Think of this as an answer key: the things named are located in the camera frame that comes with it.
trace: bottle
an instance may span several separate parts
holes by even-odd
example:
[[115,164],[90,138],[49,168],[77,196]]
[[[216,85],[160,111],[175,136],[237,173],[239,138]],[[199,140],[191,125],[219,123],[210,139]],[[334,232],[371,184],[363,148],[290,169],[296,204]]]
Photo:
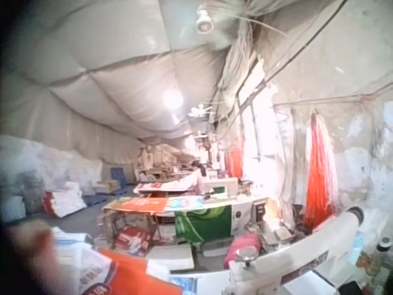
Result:
[[387,237],[382,238],[378,242],[376,246],[376,251],[371,256],[370,262],[366,266],[367,275],[374,277],[376,274],[378,274],[382,265],[383,256],[386,252],[389,251],[391,245],[392,245],[392,240]]

